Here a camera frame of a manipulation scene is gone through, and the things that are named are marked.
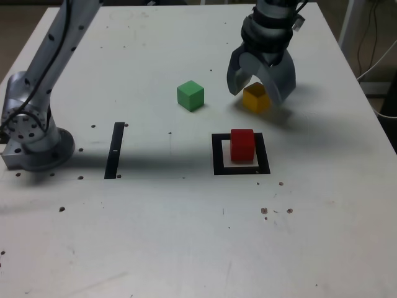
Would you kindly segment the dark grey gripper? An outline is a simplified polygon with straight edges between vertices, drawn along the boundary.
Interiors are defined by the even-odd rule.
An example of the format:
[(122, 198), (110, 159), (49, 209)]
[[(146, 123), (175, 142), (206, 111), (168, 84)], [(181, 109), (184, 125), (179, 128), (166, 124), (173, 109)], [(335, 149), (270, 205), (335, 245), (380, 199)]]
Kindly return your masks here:
[(237, 95), (255, 76), (264, 85), (271, 103), (282, 105), (297, 85), (293, 60), (285, 50), (261, 52), (259, 58), (245, 53), (244, 45), (232, 52), (226, 75), (229, 92)]

